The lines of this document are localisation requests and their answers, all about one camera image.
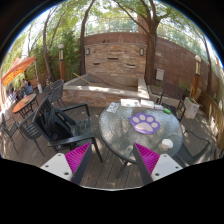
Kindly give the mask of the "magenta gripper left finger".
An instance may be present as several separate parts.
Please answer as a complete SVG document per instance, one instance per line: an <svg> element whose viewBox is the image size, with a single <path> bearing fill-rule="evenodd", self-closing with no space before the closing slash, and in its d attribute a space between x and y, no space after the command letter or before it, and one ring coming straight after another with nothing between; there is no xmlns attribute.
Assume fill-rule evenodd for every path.
<svg viewBox="0 0 224 224"><path fill-rule="evenodd" d="M67 154L57 153L41 169L79 185L91 154L91 144L86 143Z"/></svg>

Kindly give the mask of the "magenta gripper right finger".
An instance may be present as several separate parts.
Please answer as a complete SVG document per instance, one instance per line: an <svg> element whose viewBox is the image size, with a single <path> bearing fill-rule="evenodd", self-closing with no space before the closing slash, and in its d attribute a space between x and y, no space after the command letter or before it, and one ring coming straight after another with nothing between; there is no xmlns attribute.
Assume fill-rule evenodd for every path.
<svg viewBox="0 0 224 224"><path fill-rule="evenodd" d="M144 185L182 169L168 154L159 155L151 149L137 143L133 144L133 154Z"/></svg>

